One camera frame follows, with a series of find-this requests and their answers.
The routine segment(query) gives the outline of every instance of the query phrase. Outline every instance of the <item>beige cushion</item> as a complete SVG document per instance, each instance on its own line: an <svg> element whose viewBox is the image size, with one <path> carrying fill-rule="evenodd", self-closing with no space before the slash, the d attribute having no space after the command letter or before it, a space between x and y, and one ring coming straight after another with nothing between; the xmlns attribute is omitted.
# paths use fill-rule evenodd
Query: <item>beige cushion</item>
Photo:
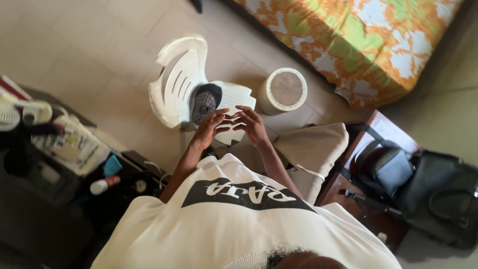
<svg viewBox="0 0 478 269"><path fill-rule="evenodd" d="M292 131L274 142L274 147L294 166L287 173L310 204L315 203L324 178L347 145L348 133L343 123Z"/></svg>

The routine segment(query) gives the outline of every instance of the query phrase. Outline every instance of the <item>white t-shirt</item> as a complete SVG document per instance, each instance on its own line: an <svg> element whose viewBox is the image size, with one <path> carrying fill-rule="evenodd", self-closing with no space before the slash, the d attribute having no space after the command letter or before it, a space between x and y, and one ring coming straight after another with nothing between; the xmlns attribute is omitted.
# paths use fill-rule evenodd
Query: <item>white t-shirt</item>
<svg viewBox="0 0 478 269"><path fill-rule="evenodd" d="M401 268L340 205L314 207L237 158L207 157L167 204L134 199L92 268L263 268L276 249L353 268Z"/></svg>

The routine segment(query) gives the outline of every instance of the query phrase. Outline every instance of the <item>orange and green fabric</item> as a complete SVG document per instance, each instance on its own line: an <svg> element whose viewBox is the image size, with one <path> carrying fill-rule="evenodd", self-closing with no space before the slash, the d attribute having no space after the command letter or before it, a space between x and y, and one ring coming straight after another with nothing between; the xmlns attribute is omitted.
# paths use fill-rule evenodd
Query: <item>orange and green fabric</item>
<svg viewBox="0 0 478 269"><path fill-rule="evenodd" d="M410 92L463 0L234 0L351 107Z"/></svg>

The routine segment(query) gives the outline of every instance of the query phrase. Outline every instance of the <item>white plastic chair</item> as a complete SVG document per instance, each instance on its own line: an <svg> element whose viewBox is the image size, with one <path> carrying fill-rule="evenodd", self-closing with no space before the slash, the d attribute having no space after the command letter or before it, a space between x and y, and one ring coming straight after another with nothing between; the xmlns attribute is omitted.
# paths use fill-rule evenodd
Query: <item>white plastic chair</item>
<svg viewBox="0 0 478 269"><path fill-rule="evenodd" d="M167 127L175 128L190 122L195 89L209 83L205 73L206 56L207 42L198 34L185 34L174 39L159 52L156 63L163 69L159 79L149 84L149 98L154 114ZM239 111L236 105L255 108L256 99L250 96L251 89L223 81L210 83L222 88L218 109L230 108L228 114L232 115ZM233 131L231 125L225 127L231 127L231 130L215 138L223 144L240 141L245 134L242 130Z"/></svg>

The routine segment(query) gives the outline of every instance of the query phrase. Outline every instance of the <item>hand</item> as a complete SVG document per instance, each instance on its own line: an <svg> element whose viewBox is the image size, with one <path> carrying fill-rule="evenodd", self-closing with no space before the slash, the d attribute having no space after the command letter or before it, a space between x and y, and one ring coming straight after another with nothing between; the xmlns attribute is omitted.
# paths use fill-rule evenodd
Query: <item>hand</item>
<svg viewBox="0 0 478 269"><path fill-rule="evenodd" d="M249 137L249 140L254 145L258 147L270 143L269 137L266 133L266 128L262 122L262 118L250 107L247 106L236 106L237 109L242 111L237 112L231 116L231 119L237 118L231 124L236 125L238 123L243 123L232 128L236 130L244 130Z"/></svg>
<svg viewBox="0 0 478 269"><path fill-rule="evenodd" d="M231 124L231 121L224 120L226 118L232 119L231 116L225 114L229 110L229 108L216 110L203 119L189 145L197 146L199 150L203 151L211 145L217 134L229 131L229 127L216 129L219 125Z"/></svg>

